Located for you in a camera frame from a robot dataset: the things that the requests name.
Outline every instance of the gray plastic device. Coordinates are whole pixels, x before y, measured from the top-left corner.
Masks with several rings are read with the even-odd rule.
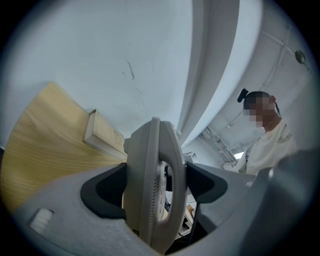
[[[170,123],[154,118],[142,128],[147,133],[133,133],[130,141],[126,141],[127,163],[64,176],[45,185],[14,213],[13,218],[20,231],[38,250],[50,256],[163,254],[173,242],[171,237],[176,232],[176,226],[181,224],[183,213],[181,216],[179,212],[171,215],[176,215],[177,224],[169,229],[167,223],[174,219],[161,222],[161,206],[158,204],[159,214],[153,215],[155,221],[150,222],[147,218],[146,223],[141,224],[145,220],[134,211],[130,214],[132,202],[126,202],[130,183],[138,177],[134,175],[134,170],[143,169],[137,184],[154,189],[150,182],[144,182],[145,172],[152,167],[150,172],[162,178],[161,161],[167,162],[172,170],[184,170],[184,174],[178,177],[185,177],[186,184],[177,181],[175,174],[173,180],[182,182],[180,189],[184,193],[187,185],[197,202],[189,246],[172,255],[266,254],[303,216],[318,186],[319,150],[298,152],[282,159],[274,168],[263,169],[257,176],[252,176],[201,164],[183,164],[182,155],[181,158],[179,156],[181,149],[175,148],[176,141],[170,137],[173,131],[170,127]],[[136,146],[137,142],[141,143],[141,147]],[[174,152],[174,156],[161,155],[166,151]],[[179,165],[173,167],[175,162],[182,164],[183,168]],[[140,202],[148,205],[150,198]],[[176,211],[179,210],[179,203],[172,201],[172,207],[178,205]],[[131,222],[134,215],[140,218],[139,232],[131,227],[135,225]],[[143,231],[145,237],[139,237],[141,225],[147,228]],[[170,239],[155,234],[159,230],[159,234],[166,230],[171,232],[167,234]],[[164,244],[164,248],[155,248],[153,239],[156,245]]]

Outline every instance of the white t-shirt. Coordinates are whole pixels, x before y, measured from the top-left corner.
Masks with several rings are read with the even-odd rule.
[[[273,130],[257,138],[252,147],[245,150],[232,171],[257,175],[260,170],[273,167],[280,159],[294,154],[297,150],[297,144],[287,121],[282,118]]]

